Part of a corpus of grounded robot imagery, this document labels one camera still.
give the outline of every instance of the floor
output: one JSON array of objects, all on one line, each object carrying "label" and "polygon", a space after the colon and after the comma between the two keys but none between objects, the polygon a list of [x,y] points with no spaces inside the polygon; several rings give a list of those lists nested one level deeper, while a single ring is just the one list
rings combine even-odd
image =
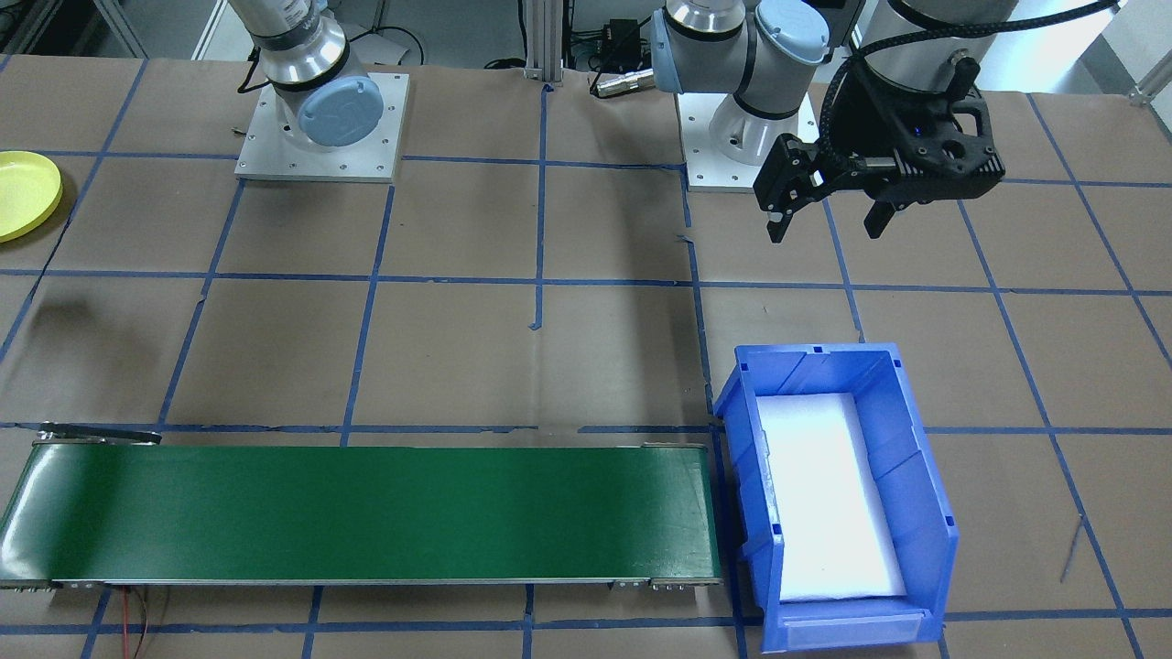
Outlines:
[{"label": "floor", "polygon": [[[666,95],[411,68],[394,188],[264,184],[232,172],[243,73],[0,60],[0,148],[67,181],[0,246],[0,490],[46,419],[718,451],[734,346],[895,341],[962,535],[946,634],[824,655],[1172,657],[1172,149],[1149,111],[990,94],[1011,179],[986,198],[871,242],[838,195],[772,246],[750,197],[686,191]],[[723,586],[152,589],[145,655],[754,657],[716,485]],[[0,657],[118,657],[122,619],[120,592],[4,592]]]}]

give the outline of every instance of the blue joint cap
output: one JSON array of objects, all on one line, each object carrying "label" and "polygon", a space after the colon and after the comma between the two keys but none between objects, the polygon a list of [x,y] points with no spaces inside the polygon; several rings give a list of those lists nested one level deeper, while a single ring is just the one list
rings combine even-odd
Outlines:
[{"label": "blue joint cap", "polygon": [[301,103],[297,124],[322,147],[346,147],[362,140],[382,118],[382,94],[366,76],[331,80]]},{"label": "blue joint cap", "polygon": [[795,60],[816,66],[826,56],[830,27],[802,0],[762,0],[757,25],[765,39]]}]

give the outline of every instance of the blue plastic bin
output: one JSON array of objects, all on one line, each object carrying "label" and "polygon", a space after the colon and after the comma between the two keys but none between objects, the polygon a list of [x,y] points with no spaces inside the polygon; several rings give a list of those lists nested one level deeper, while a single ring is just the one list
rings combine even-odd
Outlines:
[{"label": "blue plastic bin", "polygon": [[[762,652],[939,640],[960,534],[893,344],[741,346],[716,402],[724,420]],[[781,602],[782,534],[757,399],[850,393],[907,595]]]}]

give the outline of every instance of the blue tape line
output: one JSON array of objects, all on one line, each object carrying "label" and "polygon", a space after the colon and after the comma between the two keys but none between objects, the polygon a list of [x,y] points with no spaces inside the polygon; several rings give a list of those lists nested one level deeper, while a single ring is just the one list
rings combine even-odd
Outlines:
[{"label": "blue tape line", "polygon": [[[1034,103],[1033,97],[1030,97],[1030,103]],[[1050,137],[1055,149],[1057,149],[1057,143],[1054,142],[1054,136],[1050,135],[1048,128],[1047,135]],[[1058,467],[1062,469],[1062,476],[1067,481],[1067,488],[1070,490],[1070,496],[1075,502],[1075,508],[1083,518],[1083,526],[1086,529],[1086,538],[1095,549],[1095,558],[1098,561],[1099,569],[1103,572],[1103,578],[1106,582],[1108,590],[1111,592],[1111,599],[1115,602],[1119,618],[1123,620],[1124,630],[1127,632],[1127,640],[1131,641],[1131,648],[1136,654],[1136,659],[1143,659],[1144,653],[1139,648],[1139,641],[1137,640],[1136,633],[1131,629],[1131,623],[1127,620],[1126,613],[1124,612],[1123,598],[1119,596],[1119,589],[1116,586],[1115,579],[1111,577],[1111,569],[1106,564],[1106,557],[1103,555],[1103,548],[1099,545],[1098,537],[1095,534],[1095,528],[1091,524],[1091,518],[1086,515],[1086,508],[1083,505],[1082,496],[1078,494],[1078,487],[1075,484],[1074,474],[1071,474],[1070,466],[1067,463],[1067,456],[1063,454],[1062,447],[1058,444],[1058,435],[1052,432],[1054,424],[1050,422],[1050,415],[1045,409],[1045,402],[1042,400],[1042,392],[1037,386],[1037,381],[1034,379],[1034,373],[1030,371],[1029,362],[1026,360],[1026,352],[1022,349],[1017,331],[1014,328],[1013,320],[1009,318],[1009,311],[1006,308],[1006,301],[1002,298],[1001,292],[997,290],[996,280],[993,277],[993,270],[989,269],[989,261],[984,258],[984,250],[981,249],[981,243],[976,237],[976,230],[973,227],[973,220],[968,216],[968,209],[965,208],[965,202],[961,201],[958,201],[956,205],[960,208],[965,226],[968,229],[969,238],[973,240],[973,247],[976,249],[976,256],[981,261],[981,267],[984,270],[984,274],[989,280],[989,287],[994,288],[993,297],[997,301],[997,308],[1000,310],[1001,318],[1006,324],[1006,331],[1009,332],[1009,340],[1014,345],[1014,351],[1017,353],[1017,360],[1021,364],[1022,372],[1026,374],[1026,381],[1029,383],[1030,393],[1034,395],[1035,403],[1037,403],[1038,414],[1042,416],[1042,422],[1045,424],[1045,428],[1050,430],[1047,433],[1050,439],[1050,447],[1054,449],[1054,454],[1058,458]]]},{"label": "blue tape line", "polygon": [[731,627],[735,618],[629,618],[575,619],[536,623],[537,630],[655,630],[673,627]]},{"label": "blue tape line", "polygon": [[1070,168],[1070,163],[1067,162],[1067,156],[1062,152],[1062,148],[1058,147],[1057,140],[1055,140],[1054,134],[1050,131],[1050,127],[1047,124],[1045,117],[1042,116],[1042,110],[1037,107],[1037,101],[1035,101],[1034,96],[1029,94],[1027,94],[1026,97],[1029,98],[1030,107],[1034,108],[1034,114],[1037,115],[1037,121],[1042,124],[1042,129],[1045,131],[1047,138],[1050,140],[1054,151],[1058,155],[1058,159],[1062,162],[1063,169],[1067,170],[1067,175],[1070,177],[1070,181],[1074,182],[1075,191],[1078,192],[1078,198],[1083,202],[1083,208],[1086,209],[1086,215],[1090,216],[1091,224],[1095,225],[1095,231],[1098,232],[1099,239],[1103,242],[1103,246],[1106,247],[1106,253],[1111,257],[1111,263],[1115,264],[1116,271],[1119,272],[1119,278],[1123,279],[1123,285],[1127,288],[1132,301],[1136,304],[1136,308],[1139,310],[1139,315],[1143,317],[1144,324],[1147,325],[1147,331],[1156,341],[1156,346],[1159,348],[1160,354],[1164,355],[1164,362],[1167,364],[1168,368],[1172,368],[1172,354],[1168,354],[1168,348],[1164,345],[1164,340],[1160,339],[1159,332],[1156,331],[1156,325],[1147,314],[1147,310],[1144,308],[1144,303],[1139,299],[1139,295],[1136,294],[1136,287],[1131,285],[1131,278],[1127,277],[1126,271],[1123,269],[1123,261],[1119,260],[1115,247],[1111,246],[1111,240],[1108,239],[1106,231],[1103,230],[1103,224],[1099,223],[1098,216],[1095,215],[1095,209],[1091,208],[1091,203],[1086,198],[1086,192],[1083,191],[1083,186],[1075,177],[1075,171]]},{"label": "blue tape line", "polygon": [[93,625],[0,625],[2,636],[81,636],[88,634]]},{"label": "blue tape line", "polygon": [[890,291],[893,293],[992,293],[988,286],[929,286],[920,284],[851,284],[856,291]]},{"label": "blue tape line", "polygon": [[[541,109],[545,110],[545,95],[552,91],[552,89],[546,90],[541,88]],[[543,127],[545,125],[546,115],[543,115]],[[416,161],[416,162],[432,162],[432,163],[476,163],[476,164],[506,164],[506,165],[546,165],[546,167],[568,167],[568,168],[587,168],[587,169],[618,169],[618,170],[666,170],[666,171],[681,171],[683,169],[682,164],[676,163],[635,163],[635,164],[624,164],[624,163],[592,163],[585,161],[551,161],[545,157],[545,145],[544,138],[540,147],[540,156],[538,159],[530,158],[479,158],[479,157],[466,157],[466,156],[421,156],[421,155],[408,155],[403,156],[404,161]]]},{"label": "blue tape line", "polygon": [[496,285],[522,285],[532,286],[537,279],[526,277],[443,277],[443,276],[410,276],[410,274],[380,274],[379,281],[388,284],[496,284]]},{"label": "blue tape line", "polygon": [[183,154],[183,152],[141,152],[141,151],[86,151],[75,149],[40,149],[36,151],[42,156],[57,156],[66,158],[157,158],[157,159],[197,159],[197,161],[234,161],[237,156],[227,154]]},{"label": "blue tape line", "polygon": [[1057,181],[1051,178],[1002,178],[1002,183],[1017,183],[1022,185],[1071,185],[1069,181]]},{"label": "blue tape line", "polygon": [[687,288],[691,281],[675,279],[543,279],[546,286],[645,286],[660,288]]},{"label": "blue tape line", "polygon": [[997,620],[1069,620],[1118,618],[1115,609],[1045,609],[1031,611],[956,611],[945,613],[947,623],[976,623]]},{"label": "blue tape line", "polygon": [[[127,108],[130,107],[130,101],[135,97],[135,93],[138,90],[138,83],[142,82],[143,73],[145,70],[146,61],[143,60],[142,64],[138,67],[138,73],[135,75],[135,80],[130,83],[127,97],[122,101],[122,107],[118,109],[118,114],[114,117],[114,124],[110,125],[110,131],[105,136],[105,142],[103,142],[103,150],[109,148],[110,142],[114,141],[114,136],[118,133],[118,128],[122,125],[122,120],[127,115]],[[33,281],[33,286],[28,290],[28,294],[25,295],[25,301],[20,305],[20,311],[16,312],[16,318],[13,319],[12,325],[8,327],[8,334],[5,337],[4,342],[0,344],[0,362],[4,362],[5,358],[8,356],[8,351],[12,348],[12,344],[15,341],[16,334],[20,332],[20,327],[25,322],[25,317],[28,315],[28,310],[33,306],[33,300],[36,298],[36,292],[41,287],[41,281],[45,280],[45,273],[48,271],[49,264],[53,263],[53,257],[55,257],[57,254],[57,250],[61,249],[61,242],[64,240],[66,232],[69,230],[69,226],[73,225],[74,218],[77,217],[77,209],[81,208],[82,202],[86,199],[86,195],[94,184],[94,178],[97,176],[100,167],[102,167],[101,157],[96,158],[94,161],[94,165],[89,169],[89,176],[86,177],[86,183],[83,183],[81,190],[77,191],[77,198],[74,201],[73,210],[69,211],[69,217],[66,218],[64,224],[61,226],[61,231],[57,233],[57,239],[53,244],[49,256],[45,259],[45,265],[41,266],[36,280]]]},{"label": "blue tape line", "polygon": [[[40,274],[41,271],[33,269],[0,269],[0,277],[29,277]],[[94,277],[94,278],[139,278],[139,279],[203,279],[205,272],[182,272],[182,271],[135,271],[135,270],[47,270],[46,277]],[[294,273],[294,272],[216,272],[216,279],[238,280],[277,280],[277,281],[368,281],[366,274],[331,274],[331,273]],[[533,286],[538,283],[532,277],[445,277],[441,274],[380,274],[381,283],[398,284],[476,284],[476,285],[502,285],[502,286]],[[690,280],[677,279],[573,279],[543,278],[544,286],[647,286],[647,287],[677,287],[693,286]],[[810,290],[810,291],[845,291],[843,284],[819,283],[819,281],[701,281],[702,288],[776,288],[776,290]],[[919,293],[992,293],[994,288],[988,286],[933,286],[927,284],[856,284],[851,283],[854,291],[887,291],[887,292],[919,292]],[[1136,290],[1124,288],[996,288],[1000,293],[1020,295],[1089,295],[1089,297],[1172,297],[1172,290]]]},{"label": "blue tape line", "polygon": [[1124,181],[1079,181],[1078,184],[1091,188],[1172,188],[1172,183],[1129,183]]},{"label": "blue tape line", "polygon": [[240,197],[244,196],[244,185],[243,178],[236,185],[232,205],[229,206],[227,217],[224,219],[224,227],[220,230],[219,240],[216,243],[216,251],[212,253],[212,260],[207,265],[207,272],[204,274],[204,285],[199,290],[199,301],[196,303],[196,308],[191,312],[188,333],[183,337],[183,346],[179,348],[179,356],[175,362],[171,380],[166,386],[166,394],[163,396],[163,405],[158,410],[158,423],[161,424],[166,423],[166,415],[171,412],[175,390],[179,387],[179,375],[183,374],[183,367],[188,361],[188,353],[191,352],[191,342],[196,338],[196,327],[199,326],[199,319],[203,317],[204,307],[207,305],[207,294],[211,291],[212,281],[216,279],[216,269],[219,266],[219,259],[224,254],[224,245],[227,244],[227,236],[232,231],[236,211],[240,206]]},{"label": "blue tape line", "polygon": [[86,645],[81,648],[81,659],[89,659],[94,654],[94,644],[97,641],[97,632],[102,626],[102,618],[105,618],[105,607],[110,604],[110,589],[103,589],[102,596],[97,598],[97,606],[94,607],[94,618],[89,623],[86,632]]},{"label": "blue tape line", "polygon": [[997,427],[997,426],[925,426],[933,435],[1172,435],[1172,428],[1096,428],[1096,427]]},{"label": "blue tape line", "polygon": [[[510,620],[473,620],[473,621],[359,621],[359,623],[250,623],[243,625],[203,625],[171,623],[152,625],[151,634],[271,634],[297,633],[313,636],[326,633],[362,633],[362,632],[507,632],[520,631],[522,623]],[[80,636],[91,630],[89,625],[7,625],[0,626],[4,636]],[[130,633],[142,632],[142,625],[127,626]],[[121,624],[97,626],[96,636],[121,634]]]},{"label": "blue tape line", "polygon": [[374,252],[374,265],[370,266],[367,301],[362,307],[362,325],[359,326],[359,346],[354,353],[354,371],[350,375],[350,393],[346,396],[346,414],[342,417],[342,436],[338,446],[350,443],[350,424],[354,422],[354,406],[359,400],[359,382],[362,380],[362,365],[366,361],[366,342],[370,334],[370,317],[374,314],[374,300],[379,293],[379,270],[382,267],[382,253],[387,247],[387,232],[390,230],[390,213],[395,205],[395,186],[387,189],[387,202],[382,209],[382,227],[379,230],[379,244]]},{"label": "blue tape line", "polygon": [[206,272],[166,272],[158,270],[47,270],[46,277],[96,277],[118,279],[203,279]]},{"label": "blue tape line", "polygon": [[600,434],[627,434],[627,433],[672,433],[672,434],[697,434],[707,433],[708,426],[582,426],[578,428],[579,435]]},{"label": "blue tape line", "polygon": [[1030,393],[1034,396],[1034,403],[1037,406],[1038,414],[1042,417],[1042,422],[1047,428],[1051,426],[1050,415],[1045,410],[1045,403],[1042,401],[1042,392],[1037,387],[1037,382],[1034,381],[1034,374],[1029,369],[1029,364],[1026,361],[1026,351],[1022,349],[1021,341],[1017,339],[1017,332],[1014,330],[1014,322],[1009,318],[1009,310],[1006,307],[1006,300],[1001,297],[1001,291],[997,288],[996,279],[993,277],[993,269],[989,267],[989,260],[984,257],[984,250],[981,247],[981,242],[976,237],[976,229],[973,226],[973,219],[968,215],[968,209],[965,208],[965,202],[956,202],[956,206],[960,209],[961,219],[965,220],[965,227],[968,231],[968,237],[973,242],[973,249],[976,250],[976,258],[981,261],[981,269],[984,271],[984,278],[989,281],[989,287],[993,290],[993,297],[997,303],[997,311],[1001,312],[1001,320],[1006,325],[1006,331],[1009,333],[1009,340],[1013,342],[1014,353],[1017,355],[1017,362],[1022,367],[1022,372],[1026,374],[1026,380],[1029,383]]},{"label": "blue tape line", "polygon": [[522,618],[522,659],[533,658],[533,584],[525,584],[525,616]]},{"label": "blue tape line", "polygon": [[403,156],[404,161],[429,163],[478,163],[478,164],[520,164],[536,165],[540,161],[529,158],[468,158],[463,156]]},{"label": "blue tape line", "polygon": [[572,167],[586,169],[616,169],[616,170],[659,170],[659,171],[683,171],[682,164],[649,163],[649,164],[621,164],[621,163],[588,163],[582,161],[546,161],[550,167]]},{"label": "blue tape line", "polygon": [[545,185],[548,170],[546,147],[548,144],[548,95],[551,91],[553,91],[553,86],[545,84],[541,87],[541,128],[539,134],[537,172],[537,273],[534,274],[537,285],[533,287],[533,322],[529,326],[534,332],[541,328],[545,311],[545,288],[543,285],[545,277]]},{"label": "blue tape line", "polygon": [[704,378],[704,406],[708,414],[713,413],[713,372],[708,360],[708,330],[704,327],[704,300],[700,287],[700,263],[696,257],[696,244],[690,239],[683,240],[688,245],[688,267],[691,269],[691,304],[696,308],[696,338],[700,341],[700,372]]},{"label": "blue tape line", "polygon": [[680,168],[680,195],[683,198],[683,227],[691,229],[691,208],[688,204],[688,169]]},{"label": "blue tape line", "polygon": [[313,600],[309,602],[309,621],[306,625],[305,643],[301,645],[301,659],[313,658],[313,637],[318,631],[318,614],[321,612],[322,586],[313,586]]},{"label": "blue tape line", "polygon": [[369,281],[367,274],[293,274],[284,272],[217,272],[216,279],[251,279],[274,281]]},{"label": "blue tape line", "polygon": [[[1127,609],[1129,618],[1172,618],[1172,609]],[[945,616],[948,623],[1045,620],[1045,619],[1118,619],[1113,609],[1072,609],[1040,611],[962,611]],[[743,617],[744,626],[759,627],[758,616]],[[606,630],[606,629],[673,629],[673,627],[731,627],[736,617],[701,618],[633,618],[633,619],[567,619],[534,623],[534,630]],[[241,625],[170,623],[150,627],[152,634],[233,634],[233,633],[354,633],[354,632],[502,632],[523,631],[524,620],[462,620],[462,621],[353,621],[353,623],[250,623]],[[142,625],[128,625],[128,631],[139,633]],[[95,625],[0,625],[0,637],[9,636],[110,636],[121,634],[122,625],[105,623]]]},{"label": "blue tape line", "polygon": [[843,272],[843,290],[846,291],[846,301],[851,305],[851,318],[854,320],[854,330],[859,333],[859,342],[865,344],[867,342],[867,335],[863,331],[863,318],[859,315],[859,305],[854,300],[854,286],[851,284],[851,273],[846,270],[846,253],[843,251],[843,242],[838,238],[838,225],[834,223],[834,211],[830,210],[830,199],[823,199],[822,208],[826,211],[826,224],[830,226],[830,238],[834,242],[838,269]]},{"label": "blue tape line", "polygon": [[820,284],[813,281],[701,281],[701,288],[783,288],[810,291],[844,291],[841,284]]},{"label": "blue tape line", "polygon": [[[1042,125],[1042,130],[1045,131],[1047,140],[1050,141],[1050,145],[1054,147],[1054,152],[1057,154],[1058,159],[1062,162],[1063,169],[1067,170],[1067,176],[1070,181],[1075,183],[1075,191],[1078,192],[1079,199],[1083,202],[1083,206],[1086,209],[1086,213],[1090,216],[1091,222],[1095,225],[1095,230],[1098,232],[1099,238],[1103,240],[1103,246],[1106,247],[1108,253],[1111,256],[1111,261],[1115,264],[1116,270],[1119,272],[1119,277],[1123,279],[1124,285],[1127,291],[1134,291],[1131,285],[1131,279],[1127,278],[1127,273],[1123,269],[1123,264],[1119,261],[1118,256],[1115,253],[1115,249],[1111,246],[1110,240],[1106,238],[1106,233],[1103,231],[1103,226],[1098,222],[1098,217],[1095,216],[1095,210],[1091,208],[1090,202],[1086,199],[1086,193],[1083,191],[1083,186],[1078,183],[1078,177],[1075,176],[1075,171],[1070,168],[1070,163],[1067,159],[1065,154],[1062,152],[1062,148],[1058,147],[1058,141],[1054,137],[1054,133],[1050,130],[1050,125],[1047,123],[1045,117],[1042,116],[1042,109],[1037,106],[1037,101],[1034,98],[1033,94],[1027,94],[1026,98],[1029,100],[1030,108],[1034,109],[1034,114],[1037,116],[1038,123]],[[1151,318],[1147,315],[1147,310],[1144,308],[1144,304],[1140,301],[1139,297],[1132,293],[1132,301],[1134,301],[1136,307],[1139,310],[1139,314],[1144,318],[1144,322],[1147,325],[1149,332],[1151,332],[1152,338],[1156,340],[1157,346],[1159,346],[1160,353],[1164,355],[1165,364],[1172,367],[1172,356],[1168,355],[1167,347],[1164,341],[1160,340],[1159,333],[1156,332],[1156,327],[1152,325]],[[1090,517],[1086,516],[1086,510],[1083,507],[1082,497],[1078,495],[1078,489],[1075,487],[1074,475],[1070,473],[1070,467],[1067,464],[1067,457],[1062,451],[1061,444],[1058,444],[1058,437],[1050,435],[1050,443],[1054,446],[1054,451],[1058,456],[1058,464],[1062,467],[1063,476],[1067,478],[1067,484],[1070,488],[1071,495],[1075,497],[1075,504],[1078,507],[1078,512],[1083,515],[1086,526],[1086,537],[1095,548],[1095,557],[1098,558],[1099,568],[1103,570],[1103,577],[1106,579],[1108,589],[1111,591],[1111,598],[1115,600],[1116,609],[1119,610],[1119,617],[1123,620],[1123,629],[1127,632],[1127,640],[1131,643],[1131,650],[1136,654],[1136,659],[1143,659],[1144,651],[1139,646],[1139,639],[1136,637],[1136,631],[1131,627],[1131,620],[1127,618],[1124,611],[1123,597],[1119,595],[1119,590],[1116,587],[1115,579],[1111,577],[1111,569],[1108,566],[1106,557],[1103,555],[1103,549],[1099,546],[1098,536],[1095,534],[1091,526]]]},{"label": "blue tape line", "polygon": [[464,434],[464,433],[512,433],[515,430],[537,430],[537,426],[350,426],[352,433],[369,433],[369,434],[387,434],[387,435],[401,435],[401,434],[429,434],[429,433],[448,433],[448,434]]},{"label": "blue tape line", "polygon": [[135,98],[135,93],[138,91],[138,83],[143,80],[143,74],[146,73],[146,62],[143,60],[138,64],[138,73],[135,74],[134,82],[130,83],[130,90],[127,91],[127,97],[122,101],[122,107],[118,108],[118,114],[114,117],[114,125],[110,127],[110,133],[105,135],[105,142],[102,142],[102,151],[109,151],[110,144],[114,143],[114,136],[117,135],[118,128],[122,127],[122,120],[127,117],[127,110],[130,109],[130,102]]},{"label": "blue tape line", "polygon": [[1137,183],[1131,181],[1079,181],[1075,177],[1071,177],[1070,181],[1055,181],[1049,178],[1003,178],[1002,182],[1018,183],[1024,185],[1083,185],[1091,188],[1172,188],[1172,183]]},{"label": "blue tape line", "polygon": [[744,637],[745,620],[744,611],[741,609],[741,577],[737,572],[737,548],[732,538],[732,529],[736,528],[736,524],[732,522],[732,505],[729,503],[728,478],[724,474],[724,446],[721,442],[721,434],[717,432],[716,426],[709,427],[709,437],[713,442],[713,460],[716,464],[716,484],[721,490],[716,504],[720,509],[720,523],[723,530],[718,537],[723,541],[722,544],[724,545],[724,570],[728,572],[728,596],[729,603],[732,605],[732,625],[736,630],[737,658],[748,659],[749,643]]},{"label": "blue tape line", "polygon": [[103,151],[108,158],[161,158],[161,159],[185,159],[185,161],[236,161],[238,156],[229,154],[166,154],[166,152],[139,152],[139,151]]}]

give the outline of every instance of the yellow plate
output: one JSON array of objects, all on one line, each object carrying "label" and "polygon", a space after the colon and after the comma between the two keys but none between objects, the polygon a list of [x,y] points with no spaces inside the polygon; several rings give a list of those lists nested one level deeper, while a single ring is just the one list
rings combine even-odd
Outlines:
[{"label": "yellow plate", "polygon": [[28,151],[0,151],[0,243],[20,238],[61,203],[61,172]]}]

